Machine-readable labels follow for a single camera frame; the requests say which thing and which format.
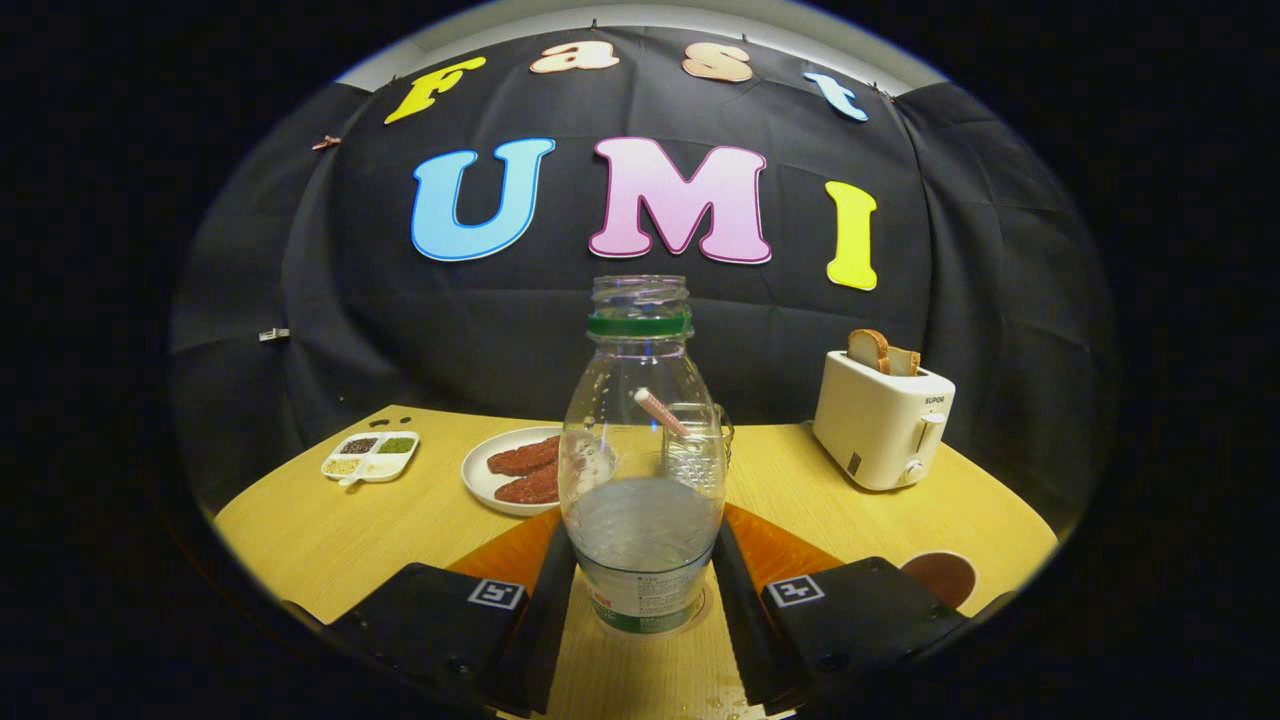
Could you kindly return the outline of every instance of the letter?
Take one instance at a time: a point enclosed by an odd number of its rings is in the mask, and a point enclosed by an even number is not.
[[[401,101],[401,106],[396,109],[394,113],[387,115],[383,120],[384,126],[389,126],[401,118],[412,115],[421,110],[426,110],[431,105],[435,105],[435,97],[431,94],[447,92],[458,81],[462,79],[462,70],[474,70],[484,64],[484,58],[471,58],[470,60],[463,60],[457,65],[449,65],[448,68],[442,68],[439,70],[426,73],[425,76],[413,81],[413,87],[410,88],[408,95]]]
[[[849,115],[850,118],[860,123],[865,123],[868,120],[867,113],[864,113],[860,108],[854,108],[854,105],[849,102],[851,97],[856,97],[852,90],[849,90],[847,87],[840,85],[835,79],[823,74],[805,73],[804,77],[818,83],[818,90],[822,91],[823,97],[827,99],[827,102],[831,102],[832,108],[840,110],[841,113]]]
[[[685,72],[694,77],[721,79],[724,82],[744,82],[751,79],[751,59],[745,50],[714,42],[695,42],[685,47],[687,60],[680,63]]]
[[[773,251],[760,236],[758,181],[764,156],[741,147],[716,147],[694,177],[685,181],[667,154],[646,137],[613,137],[595,145],[609,161],[609,197],[604,228],[591,236],[591,252],[603,258],[636,258],[649,252],[653,238],[640,231],[640,204],[667,249],[680,255],[712,211],[712,231],[699,242],[703,255],[724,263],[768,263]]]
[[[543,50],[543,58],[534,60],[529,69],[535,73],[559,73],[581,68],[599,70],[612,68],[621,60],[613,56],[613,45],[598,40],[568,42]]]
[[[538,168],[543,155],[556,149],[545,137],[515,140],[499,145],[493,156],[506,164],[498,213],[479,225],[458,224],[458,188],[462,173],[476,154],[448,152],[426,160],[413,170],[417,197],[411,223],[413,247],[433,260],[456,263],[493,255],[520,240],[534,219],[538,200]]]
[[[827,263],[827,277],[836,284],[874,290],[872,211],[876,199],[836,181],[827,183],[827,195],[836,201],[836,259]]]

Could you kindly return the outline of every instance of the toast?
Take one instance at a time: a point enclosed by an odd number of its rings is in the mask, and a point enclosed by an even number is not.
[[[891,375],[905,375],[915,377],[915,372],[920,368],[920,354],[914,350],[902,350],[901,347],[890,346],[888,348],[888,369]]]
[[[873,329],[856,329],[849,333],[849,359],[887,375],[888,341]]]
[[[849,359],[886,375],[915,377],[920,369],[919,352],[893,347],[870,328],[849,333]]]

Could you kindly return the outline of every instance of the pink letter m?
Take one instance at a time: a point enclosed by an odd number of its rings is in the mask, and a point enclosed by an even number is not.
[[[611,137],[595,145],[609,161],[609,199],[604,228],[591,236],[591,252],[604,258],[636,258],[649,252],[653,238],[640,231],[640,204],[649,208],[667,249],[680,255],[712,211],[712,231],[698,243],[703,255],[724,263],[756,265],[772,256],[760,236],[758,179],[764,156],[741,147],[716,147],[694,177],[685,181],[653,140]]]

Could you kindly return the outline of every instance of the toaster lever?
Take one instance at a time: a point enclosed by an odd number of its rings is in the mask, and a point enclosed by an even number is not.
[[[924,447],[924,439],[932,437],[934,433],[942,430],[942,424],[947,421],[947,416],[942,413],[929,413],[920,416],[920,421],[924,423],[924,428],[920,430],[920,442],[915,443],[915,451],[919,452]]]

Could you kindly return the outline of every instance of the pink striped straw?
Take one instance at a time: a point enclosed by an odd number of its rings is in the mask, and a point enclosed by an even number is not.
[[[680,420],[667,410],[667,406],[658,401],[657,397],[649,392],[649,388],[643,387],[636,391],[635,401],[644,407],[655,420],[662,423],[668,430],[676,433],[680,437],[689,437],[689,428],[680,424]]]

